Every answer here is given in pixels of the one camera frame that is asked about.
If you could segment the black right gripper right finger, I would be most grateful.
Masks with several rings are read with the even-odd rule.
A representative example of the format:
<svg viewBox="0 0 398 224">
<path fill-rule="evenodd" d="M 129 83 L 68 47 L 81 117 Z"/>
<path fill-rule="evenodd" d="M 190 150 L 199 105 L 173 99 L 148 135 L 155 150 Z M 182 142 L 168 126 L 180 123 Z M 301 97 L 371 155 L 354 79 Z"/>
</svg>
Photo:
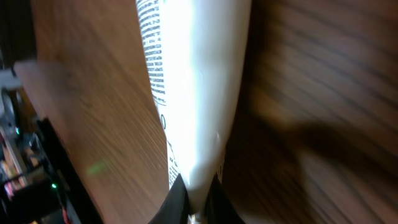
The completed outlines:
<svg viewBox="0 0 398 224">
<path fill-rule="evenodd" d="M 223 191 L 217 176 L 211 183 L 205 213 L 207 224 L 245 224 Z"/>
</svg>

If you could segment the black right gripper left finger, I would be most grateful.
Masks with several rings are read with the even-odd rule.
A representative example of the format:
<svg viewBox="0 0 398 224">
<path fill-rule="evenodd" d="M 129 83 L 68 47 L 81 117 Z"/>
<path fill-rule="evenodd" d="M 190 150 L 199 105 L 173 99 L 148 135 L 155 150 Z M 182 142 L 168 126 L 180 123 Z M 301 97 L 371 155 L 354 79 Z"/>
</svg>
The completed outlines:
<svg viewBox="0 0 398 224">
<path fill-rule="evenodd" d="M 159 211 L 148 224 L 187 224 L 189 201 L 185 184 L 179 174 Z"/>
</svg>

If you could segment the white tube with gold cap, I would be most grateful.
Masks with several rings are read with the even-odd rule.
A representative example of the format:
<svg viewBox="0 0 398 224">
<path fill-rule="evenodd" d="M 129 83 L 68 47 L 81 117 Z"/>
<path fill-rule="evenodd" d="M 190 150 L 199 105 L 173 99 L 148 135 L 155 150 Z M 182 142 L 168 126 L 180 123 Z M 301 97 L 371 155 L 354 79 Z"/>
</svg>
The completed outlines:
<svg viewBox="0 0 398 224">
<path fill-rule="evenodd" d="M 223 176 L 243 75 L 251 1 L 137 0 L 153 101 L 167 140 L 169 190 L 180 174 L 188 223 L 207 223 Z"/>
</svg>

